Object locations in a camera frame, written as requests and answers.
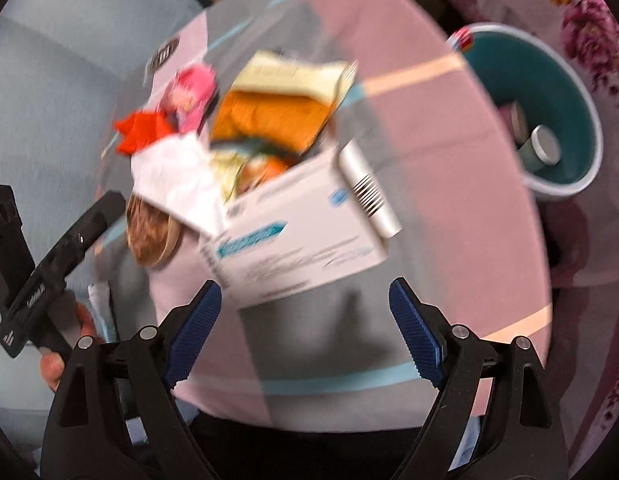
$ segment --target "table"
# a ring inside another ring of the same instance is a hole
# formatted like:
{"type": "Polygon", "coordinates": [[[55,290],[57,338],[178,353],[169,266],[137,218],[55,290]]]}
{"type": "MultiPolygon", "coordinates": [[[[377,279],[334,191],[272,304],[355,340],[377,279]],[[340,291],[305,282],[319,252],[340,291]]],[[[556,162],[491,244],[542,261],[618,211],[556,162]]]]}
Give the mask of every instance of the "table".
{"type": "MultiPolygon", "coordinates": [[[[435,389],[419,378],[389,312],[397,276],[450,322],[494,340],[528,335],[545,355],[551,307],[535,205],[493,104],[423,10],[410,0],[223,0],[196,27],[221,95],[259,49],[357,59],[357,84],[335,116],[339,140],[356,138],[403,231],[373,269],[238,312],[225,304],[178,397],[211,415],[296,431],[423,424],[435,389]]],[[[130,79],[118,116],[147,99],[143,74],[130,79]]],[[[112,164],[101,190],[129,191],[127,162],[112,164]]],[[[129,283],[142,284],[142,271],[115,236],[98,250],[99,269],[120,313],[133,308],[125,301],[145,300],[129,283]]],[[[150,272],[159,321],[211,277],[196,238],[185,234],[175,257],[150,272]]]]}

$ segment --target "blue logo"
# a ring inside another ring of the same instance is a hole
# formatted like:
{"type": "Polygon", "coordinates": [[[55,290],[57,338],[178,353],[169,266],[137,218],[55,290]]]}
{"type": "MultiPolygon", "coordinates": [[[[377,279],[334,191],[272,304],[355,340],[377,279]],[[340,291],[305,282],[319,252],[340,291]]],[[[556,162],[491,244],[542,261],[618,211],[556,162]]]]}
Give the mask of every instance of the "blue logo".
{"type": "Polygon", "coordinates": [[[341,188],[341,189],[337,189],[329,196],[329,202],[331,203],[333,207],[340,207],[345,202],[347,202],[348,198],[349,198],[349,193],[347,192],[347,190],[341,188]]]}
{"type": "Polygon", "coordinates": [[[277,237],[281,234],[283,229],[285,229],[286,225],[287,222],[275,222],[273,224],[269,224],[268,226],[262,227],[249,235],[242,236],[236,240],[223,242],[217,250],[219,258],[232,256],[232,254],[240,253],[243,249],[255,246],[261,242],[269,240],[269,238],[277,237]]]}

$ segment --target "pink tablecloth section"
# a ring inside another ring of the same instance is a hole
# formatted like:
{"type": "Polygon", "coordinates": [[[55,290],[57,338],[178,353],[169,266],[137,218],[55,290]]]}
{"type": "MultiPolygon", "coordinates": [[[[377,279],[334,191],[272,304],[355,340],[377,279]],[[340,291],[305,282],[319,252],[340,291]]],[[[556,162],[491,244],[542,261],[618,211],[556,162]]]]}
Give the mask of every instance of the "pink tablecloth section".
{"type": "Polygon", "coordinates": [[[592,92],[603,124],[598,177],[542,215],[561,251],[547,363],[577,471],[619,414],[619,25],[603,0],[450,0],[474,21],[523,28],[561,53],[592,92]]]}
{"type": "MultiPolygon", "coordinates": [[[[535,205],[489,97],[423,10],[410,0],[223,0],[199,20],[221,96],[259,49],[358,60],[336,113],[339,139],[357,139],[403,231],[373,269],[238,312],[224,304],[178,396],[212,415],[298,431],[423,424],[435,390],[389,312],[397,276],[450,322],[506,342],[529,335],[544,357],[551,306],[535,205]]],[[[180,45],[191,44],[187,34],[180,45]]],[[[158,319],[211,276],[187,234],[150,273],[158,319]]]]}

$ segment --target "paper cup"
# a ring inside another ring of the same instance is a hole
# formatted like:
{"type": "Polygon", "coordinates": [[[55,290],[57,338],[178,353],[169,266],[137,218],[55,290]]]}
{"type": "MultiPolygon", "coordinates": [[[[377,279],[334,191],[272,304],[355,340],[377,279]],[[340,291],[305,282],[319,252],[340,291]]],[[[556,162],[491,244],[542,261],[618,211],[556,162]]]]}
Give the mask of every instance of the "paper cup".
{"type": "Polygon", "coordinates": [[[518,145],[524,144],[529,139],[529,128],[521,105],[514,101],[499,107],[498,111],[505,121],[507,129],[512,134],[513,140],[518,145]]]}
{"type": "Polygon", "coordinates": [[[560,144],[544,124],[536,126],[529,139],[519,148],[518,154],[525,170],[536,173],[546,166],[555,166],[560,160],[560,144]]]}

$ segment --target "hand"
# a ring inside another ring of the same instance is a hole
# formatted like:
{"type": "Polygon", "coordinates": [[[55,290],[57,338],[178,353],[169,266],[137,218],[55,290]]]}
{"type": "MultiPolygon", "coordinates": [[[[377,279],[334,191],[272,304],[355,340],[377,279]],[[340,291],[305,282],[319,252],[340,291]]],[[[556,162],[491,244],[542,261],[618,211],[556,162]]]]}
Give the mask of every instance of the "hand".
{"type": "MultiPolygon", "coordinates": [[[[96,327],[85,305],[76,304],[76,317],[80,322],[80,337],[91,335],[96,338],[96,327]]],[[[65,370],[65,363],[60,354],[52,352],[41,357],[41,377],[53,392],[56,392],[59,387],[63,370],[65,370]]]]}

